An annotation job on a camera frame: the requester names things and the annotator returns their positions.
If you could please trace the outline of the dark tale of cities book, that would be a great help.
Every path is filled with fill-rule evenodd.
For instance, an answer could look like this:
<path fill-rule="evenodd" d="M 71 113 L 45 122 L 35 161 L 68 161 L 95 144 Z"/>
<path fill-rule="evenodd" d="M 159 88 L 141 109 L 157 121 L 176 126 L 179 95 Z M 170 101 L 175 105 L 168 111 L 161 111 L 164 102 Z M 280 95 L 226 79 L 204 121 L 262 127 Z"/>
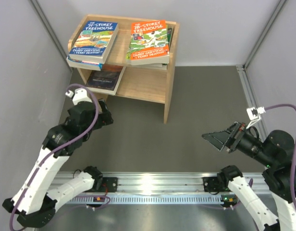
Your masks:
<path fill-rule="evenodd" d="M 94 93 L 116 95 L 125 69 L 125 66 L 105 64 L 100 71 L 91 72 L 86 87 Z"/>

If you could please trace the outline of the light blue comic book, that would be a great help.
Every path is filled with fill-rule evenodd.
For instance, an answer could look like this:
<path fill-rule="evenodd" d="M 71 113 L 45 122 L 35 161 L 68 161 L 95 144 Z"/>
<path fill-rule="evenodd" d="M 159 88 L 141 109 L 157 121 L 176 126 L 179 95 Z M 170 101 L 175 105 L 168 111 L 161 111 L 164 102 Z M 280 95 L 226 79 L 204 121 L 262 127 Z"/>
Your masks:
<path fill-rule="evenodd" d="M 82 69 L 100 71 L 103 67 L 103 64 L 100 64 L 100 63 L 75 60 L 75 59 L 71 59 L 69 56 L 66 58 L 66 61 L 68 65 L 72 68 L 82 68 Z"/>

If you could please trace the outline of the green coin cover book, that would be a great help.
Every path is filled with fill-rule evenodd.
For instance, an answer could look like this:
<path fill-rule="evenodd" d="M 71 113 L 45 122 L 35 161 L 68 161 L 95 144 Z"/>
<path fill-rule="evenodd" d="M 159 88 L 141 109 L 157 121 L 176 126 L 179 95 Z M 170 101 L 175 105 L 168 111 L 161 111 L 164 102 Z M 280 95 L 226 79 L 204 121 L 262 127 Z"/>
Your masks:
<path fill-rule="evenodd" d="M 167 64 L 142 64 L 136 65 L 139 68 L 148 68 L 148 69 L 156 69 L 156 70 L 167 70 Z"/>

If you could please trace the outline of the blue 91-storey treehouse book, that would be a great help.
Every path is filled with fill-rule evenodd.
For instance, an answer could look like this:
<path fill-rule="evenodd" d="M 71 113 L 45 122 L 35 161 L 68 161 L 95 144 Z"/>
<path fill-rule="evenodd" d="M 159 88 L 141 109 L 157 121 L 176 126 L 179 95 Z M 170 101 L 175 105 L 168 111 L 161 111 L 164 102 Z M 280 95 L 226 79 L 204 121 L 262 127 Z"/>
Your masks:
<path fill-rule="evenodd" d="M 104 64 L 118 31 L 119 25 L 116 22 L 87 21 L 72 46 L 69 57 Z"/>

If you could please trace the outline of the orange 78-storey treehouse book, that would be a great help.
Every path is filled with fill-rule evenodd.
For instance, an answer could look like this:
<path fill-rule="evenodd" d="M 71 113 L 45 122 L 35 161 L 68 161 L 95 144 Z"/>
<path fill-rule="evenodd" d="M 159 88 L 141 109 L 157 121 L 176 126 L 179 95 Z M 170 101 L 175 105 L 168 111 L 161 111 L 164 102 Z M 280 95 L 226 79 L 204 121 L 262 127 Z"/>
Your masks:
<path fill-rule="evenodd" d="M 170 48 L 165 20 L 132 23 L 130 38 L 126 53 L 129 65 L 169 63 Z"/>

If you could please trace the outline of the green 65-storey treehouse book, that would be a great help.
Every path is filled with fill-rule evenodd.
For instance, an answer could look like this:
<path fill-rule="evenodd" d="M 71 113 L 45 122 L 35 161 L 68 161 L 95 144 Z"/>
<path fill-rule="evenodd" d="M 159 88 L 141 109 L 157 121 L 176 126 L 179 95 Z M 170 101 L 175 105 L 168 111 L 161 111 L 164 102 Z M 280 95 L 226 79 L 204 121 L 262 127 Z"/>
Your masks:
<path fill-rule="evenodd" d="M 171 47 L 172 36 L 173 36 L 173 28 L 167 25 L 167 41 L 168 41 L 169 48 Z"/>

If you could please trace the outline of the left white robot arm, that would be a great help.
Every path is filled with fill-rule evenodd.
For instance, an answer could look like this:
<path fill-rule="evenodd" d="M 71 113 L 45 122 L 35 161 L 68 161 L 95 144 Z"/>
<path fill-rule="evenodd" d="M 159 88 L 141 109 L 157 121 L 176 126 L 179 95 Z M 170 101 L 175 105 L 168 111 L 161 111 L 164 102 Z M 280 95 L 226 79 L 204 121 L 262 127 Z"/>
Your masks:
<path fill-rule="evenodd" d="M 67 202 L 85 191 L 98 191 L 103 174 L 93 166 L 55 190 L 49 186 L 62 165 L 86 142 L 92 131 L 113 123 L 104 99 L 98 106 L 81 101 L 68 110 L 68 117 L 48 131 L 34 168 L 19 192 L 4 200 L 2 206 L 25 228 L 42 228 Z"/>

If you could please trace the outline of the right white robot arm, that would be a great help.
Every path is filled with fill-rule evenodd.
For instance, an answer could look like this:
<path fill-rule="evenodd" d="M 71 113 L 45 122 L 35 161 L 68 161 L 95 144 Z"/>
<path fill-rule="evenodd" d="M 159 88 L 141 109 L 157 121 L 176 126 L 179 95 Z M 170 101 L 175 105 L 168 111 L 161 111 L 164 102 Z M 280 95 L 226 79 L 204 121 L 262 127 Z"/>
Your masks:
<path fill-rule="evenodd" d="M 260 231 L 296 231 L 296 166 L 293 165 L 293 137 L 282 130 L 274 130 L 262 141 L 258 130 L 234 122 L 225 130 L 206 133 L 202 138 L 218 151 L 236 150 L 265 166 L 262 172 L 277 207 L 274 215 L 247 182 L 237 166 L 220 170 L 215 177 L 205 177 L 206 192 L 233 192 L 251 215 Z"/>

